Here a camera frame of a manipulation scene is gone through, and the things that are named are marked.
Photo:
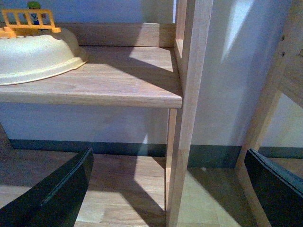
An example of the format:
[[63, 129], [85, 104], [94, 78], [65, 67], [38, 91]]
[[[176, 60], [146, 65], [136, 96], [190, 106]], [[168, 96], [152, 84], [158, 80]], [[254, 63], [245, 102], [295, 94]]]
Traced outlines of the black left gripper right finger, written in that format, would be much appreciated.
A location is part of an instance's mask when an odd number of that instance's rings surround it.
[[303, 225], [303, 179], [253, 149], [244, 163], [254, 192], [273, 227]]

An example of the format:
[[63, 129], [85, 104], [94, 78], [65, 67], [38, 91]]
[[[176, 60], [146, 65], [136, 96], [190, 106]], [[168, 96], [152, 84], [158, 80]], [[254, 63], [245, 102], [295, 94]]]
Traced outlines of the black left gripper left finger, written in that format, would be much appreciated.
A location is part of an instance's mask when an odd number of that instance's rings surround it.
[[86, 195], [94, 163], [91, 148], [56, 169], [0, 209], [2, 227], [72, 227]]

